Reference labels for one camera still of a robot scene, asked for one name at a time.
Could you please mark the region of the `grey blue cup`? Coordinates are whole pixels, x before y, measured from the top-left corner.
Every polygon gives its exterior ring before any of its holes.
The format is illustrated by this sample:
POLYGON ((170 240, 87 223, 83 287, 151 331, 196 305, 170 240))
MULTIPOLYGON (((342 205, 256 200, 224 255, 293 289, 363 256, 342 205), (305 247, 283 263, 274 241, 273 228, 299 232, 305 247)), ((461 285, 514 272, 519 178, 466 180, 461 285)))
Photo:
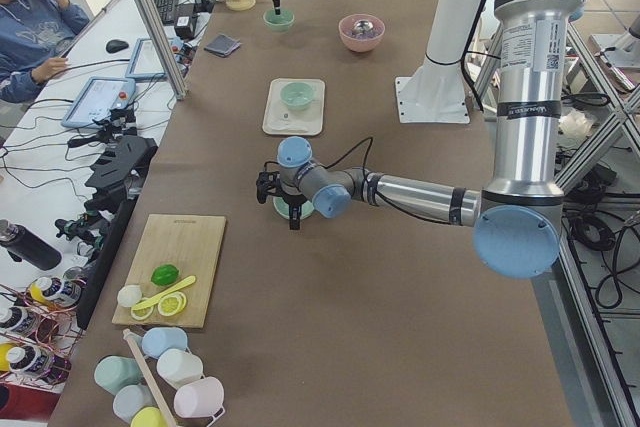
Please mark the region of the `grey blue cup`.
POLYGON ((117 392, 112 403, 112 410, 119 419, 130 424, 141 409, 155 406, 156 403, 149 387, 136 384, 125 386, 117 392))

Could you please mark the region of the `green bowl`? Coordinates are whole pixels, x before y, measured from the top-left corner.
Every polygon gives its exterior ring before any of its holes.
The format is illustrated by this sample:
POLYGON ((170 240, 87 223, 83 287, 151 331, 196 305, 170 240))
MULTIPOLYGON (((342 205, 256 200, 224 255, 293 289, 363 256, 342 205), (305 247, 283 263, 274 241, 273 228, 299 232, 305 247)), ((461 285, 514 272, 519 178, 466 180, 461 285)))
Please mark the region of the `green bowl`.
MULTIPOLYGON (((289 219, 289 205, 284 201, 282 197, 273 197, 272 202, 276 212, 285 220, 289 219)), ((313 204, 310 201, 306 201, 301 206, 300 219, 304 220, 310 217, 314 212, 313 204)))
POLYGON ((288 31, 295 21, 295 15, 291 10, 280 8, 270 9, 263 14, 263 22, 273 32, 288 31))
POLYGON ((307 109, 315 99, 315 89, 307 82, 288 82, 280 90, 280 100, 292 111, 307 109))

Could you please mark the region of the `person in blue hoodie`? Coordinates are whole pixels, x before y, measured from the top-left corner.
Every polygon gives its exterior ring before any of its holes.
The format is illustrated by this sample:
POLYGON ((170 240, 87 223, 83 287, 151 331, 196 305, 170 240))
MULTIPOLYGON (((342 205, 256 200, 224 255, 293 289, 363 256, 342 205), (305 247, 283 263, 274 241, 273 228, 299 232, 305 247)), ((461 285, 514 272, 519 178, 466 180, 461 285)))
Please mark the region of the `person in blue hoodie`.
POLYGON ((1 0, 1 99, 36 99, 68 67, 64 54, 89 22, 71 0, 1 0))

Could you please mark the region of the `pink cup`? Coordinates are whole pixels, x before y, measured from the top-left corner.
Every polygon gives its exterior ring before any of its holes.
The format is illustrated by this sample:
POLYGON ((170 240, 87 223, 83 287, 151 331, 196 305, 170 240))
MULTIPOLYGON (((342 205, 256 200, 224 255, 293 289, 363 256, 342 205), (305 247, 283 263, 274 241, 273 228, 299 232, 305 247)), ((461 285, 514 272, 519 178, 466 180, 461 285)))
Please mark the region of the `pink cup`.
POLYGON ((215 377, 205 377, 180 387, 174 410, 181 418, 219 418, 225 413, 224 387, 215 377))

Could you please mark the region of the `light blue cup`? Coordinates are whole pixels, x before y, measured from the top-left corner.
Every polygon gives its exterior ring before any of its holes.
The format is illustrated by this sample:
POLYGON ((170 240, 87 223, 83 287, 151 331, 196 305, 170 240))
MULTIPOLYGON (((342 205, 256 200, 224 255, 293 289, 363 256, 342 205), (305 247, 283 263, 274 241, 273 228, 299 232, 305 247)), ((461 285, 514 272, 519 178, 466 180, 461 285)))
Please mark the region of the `light blue cup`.
POLYGON ((158 359, 169 349, 186 351, 188 336, 179 327, 154 327, 143 335, 141 348, 146 356, 158 359))

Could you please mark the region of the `pink bowl with ice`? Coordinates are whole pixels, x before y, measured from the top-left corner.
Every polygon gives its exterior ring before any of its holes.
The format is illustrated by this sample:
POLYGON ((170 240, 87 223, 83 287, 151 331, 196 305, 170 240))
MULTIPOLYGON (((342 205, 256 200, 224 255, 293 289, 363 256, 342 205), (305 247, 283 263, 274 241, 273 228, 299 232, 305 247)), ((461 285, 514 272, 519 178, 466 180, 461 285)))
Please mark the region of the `pink bowl with ice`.
POLYGON ((344 46, 356 53, 376 48, 385 34, 384 22, 369 14, 352 14, 338 24, 339 36, 344 46))

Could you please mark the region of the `lemon slice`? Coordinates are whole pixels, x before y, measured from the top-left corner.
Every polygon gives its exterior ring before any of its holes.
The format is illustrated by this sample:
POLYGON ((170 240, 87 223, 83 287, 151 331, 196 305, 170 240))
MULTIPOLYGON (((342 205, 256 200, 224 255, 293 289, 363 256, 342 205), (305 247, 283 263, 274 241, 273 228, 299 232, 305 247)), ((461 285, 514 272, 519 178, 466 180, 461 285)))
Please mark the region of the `lemon slice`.
POLYGON ((181 291, 176 291, 163 296, 157 304, 157 310, 162 317, 173 317, 181 313, 186 305, 186 295, 181 291))
POLYGON ((140 307, 138 304, 135 304, 130 308, 130 315, 136 321, 144 321, 149 318, 154 310, 154 306, 140 307))

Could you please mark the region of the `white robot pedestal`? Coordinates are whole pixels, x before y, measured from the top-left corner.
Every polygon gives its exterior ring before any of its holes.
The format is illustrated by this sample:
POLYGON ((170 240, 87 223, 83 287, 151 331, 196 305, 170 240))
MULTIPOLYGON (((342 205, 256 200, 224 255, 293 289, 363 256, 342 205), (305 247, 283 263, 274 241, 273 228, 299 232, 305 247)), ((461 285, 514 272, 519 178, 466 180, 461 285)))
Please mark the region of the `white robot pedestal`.
POLYGON ((412 76, 396 79, 402 123, 470 121, 460 61, 480 7, 481 0, 438 0, 422 66, 412 76))

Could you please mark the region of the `blue teach pendant near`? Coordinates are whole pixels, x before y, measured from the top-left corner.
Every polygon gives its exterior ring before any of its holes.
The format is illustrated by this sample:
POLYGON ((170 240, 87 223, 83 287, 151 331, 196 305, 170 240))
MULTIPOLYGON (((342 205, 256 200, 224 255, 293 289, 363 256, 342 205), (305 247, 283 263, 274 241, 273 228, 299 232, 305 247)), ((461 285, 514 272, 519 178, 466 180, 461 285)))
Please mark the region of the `blue teach pendant near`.
POLYGON ((65 128, 97 129, 111 112, 126 108, 136 89, 131 78, 91 77, 61 120, 65 128))

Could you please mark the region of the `yellow plastic knife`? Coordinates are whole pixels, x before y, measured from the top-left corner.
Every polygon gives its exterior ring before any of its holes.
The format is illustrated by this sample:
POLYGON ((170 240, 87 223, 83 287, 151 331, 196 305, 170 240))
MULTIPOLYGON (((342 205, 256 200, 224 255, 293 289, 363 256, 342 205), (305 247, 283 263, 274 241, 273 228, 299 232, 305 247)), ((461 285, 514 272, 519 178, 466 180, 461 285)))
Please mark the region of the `yellow plastic knife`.
POLYGON ((159 293, 157 293, 156 295, 138 302, 137 304, 135 304, 134 306, 131 307, 132 310, 140 310, 140 309, 146 309, 149 307, 152 307, 156 304, 158 304, 161 299, 171 293, 174 293, 176 291, 180 291, 183 288, 186 288, 192 284, 194 284, 197 281, 197 277, 195 275, 190 275, 187 276, 186 278, 184 278, 183 280, 175 283, 174 285, 172 285, 171 287, 165 289, 164 291, 161 291, 159 293))

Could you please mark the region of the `blue teach pendant far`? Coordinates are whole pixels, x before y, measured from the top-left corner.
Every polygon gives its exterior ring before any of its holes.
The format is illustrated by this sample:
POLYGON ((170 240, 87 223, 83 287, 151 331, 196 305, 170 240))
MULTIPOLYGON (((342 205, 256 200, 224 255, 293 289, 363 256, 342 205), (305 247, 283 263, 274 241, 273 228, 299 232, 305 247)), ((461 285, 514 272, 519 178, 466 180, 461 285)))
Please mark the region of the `blue teach pendant far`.
POLYGON ((166 77, 164 68, 150 38, 139 38, 136 41, 125 76, 136 82, 161 80, 166 77))

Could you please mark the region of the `white cup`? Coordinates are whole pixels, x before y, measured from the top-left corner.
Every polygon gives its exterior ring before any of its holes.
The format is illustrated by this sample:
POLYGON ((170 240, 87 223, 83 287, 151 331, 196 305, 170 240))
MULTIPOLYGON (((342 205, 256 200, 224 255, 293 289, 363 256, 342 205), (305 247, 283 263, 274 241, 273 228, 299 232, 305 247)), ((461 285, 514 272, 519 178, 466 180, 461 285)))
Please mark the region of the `white cup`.
POLYGON ((171 348, 157 360, 157 373, 174 389, 199 380, 204 373, 202 360, 188 352, 171 348))

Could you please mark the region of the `wooden cutting board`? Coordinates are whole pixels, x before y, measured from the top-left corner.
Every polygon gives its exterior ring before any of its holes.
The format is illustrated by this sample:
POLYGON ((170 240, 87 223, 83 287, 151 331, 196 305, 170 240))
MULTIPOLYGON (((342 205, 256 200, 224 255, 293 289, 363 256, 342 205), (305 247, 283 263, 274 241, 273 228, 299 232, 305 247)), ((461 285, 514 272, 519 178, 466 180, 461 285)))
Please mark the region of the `wooden cutting board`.
POLYGON ((151 214, 125 284, 139 287, 144 299, 172 298, 136 314, 118 306, 112 322, 203 327, 225 227, 223 216, 151 214))

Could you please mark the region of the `black power adapter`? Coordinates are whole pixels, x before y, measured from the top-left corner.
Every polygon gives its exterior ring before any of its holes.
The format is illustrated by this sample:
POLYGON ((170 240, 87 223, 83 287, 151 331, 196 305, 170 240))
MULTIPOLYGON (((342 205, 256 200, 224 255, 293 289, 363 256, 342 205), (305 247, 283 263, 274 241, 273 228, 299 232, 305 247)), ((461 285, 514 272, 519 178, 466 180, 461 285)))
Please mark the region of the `black power adapter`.
POLYGON ((197 9, 194 3, 184 3, 176 6, 174 16, 174 32, 183 40, 195 37, 197 23, 197 9))

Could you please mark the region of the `blue teach pendant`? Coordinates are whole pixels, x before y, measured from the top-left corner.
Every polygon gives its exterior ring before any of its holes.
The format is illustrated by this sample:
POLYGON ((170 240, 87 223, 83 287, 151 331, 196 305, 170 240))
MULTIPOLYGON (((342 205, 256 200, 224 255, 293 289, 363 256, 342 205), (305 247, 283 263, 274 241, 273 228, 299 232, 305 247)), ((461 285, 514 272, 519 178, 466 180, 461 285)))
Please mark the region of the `blue teach pendant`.
POLYGON ((164 68, 150 38, 139 38, 136 41, 125 76, 136 82, 161 80, 166 77, 164 68))
POLYGON ((131 78, 91 77, 61 120, 65 128, 97 129, 111 112, 126 108, 136 89, 131 78))

